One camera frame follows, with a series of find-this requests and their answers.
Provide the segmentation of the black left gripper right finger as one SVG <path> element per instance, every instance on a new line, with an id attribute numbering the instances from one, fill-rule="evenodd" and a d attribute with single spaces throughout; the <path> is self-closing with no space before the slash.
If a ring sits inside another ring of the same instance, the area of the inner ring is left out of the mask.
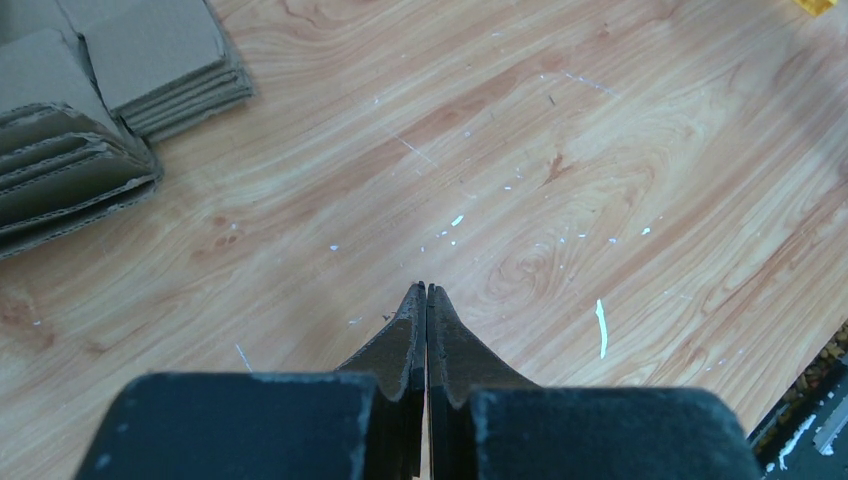
<path id="1" fill-rule="evenodd" d="M 699 388 L 543 387 L 427 294 L 435 479 L 757 479 L 736 415 Z"/>

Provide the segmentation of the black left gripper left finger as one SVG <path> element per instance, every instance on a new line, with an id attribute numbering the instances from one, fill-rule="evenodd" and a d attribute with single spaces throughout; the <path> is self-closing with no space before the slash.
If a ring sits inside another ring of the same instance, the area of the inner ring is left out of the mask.
<path id="1" fill-rule="evenodd" d="M 157 372 L 107 410 L 80 479 L 410 479 L 420 473 L 426 288 L 326 372 Z"/>

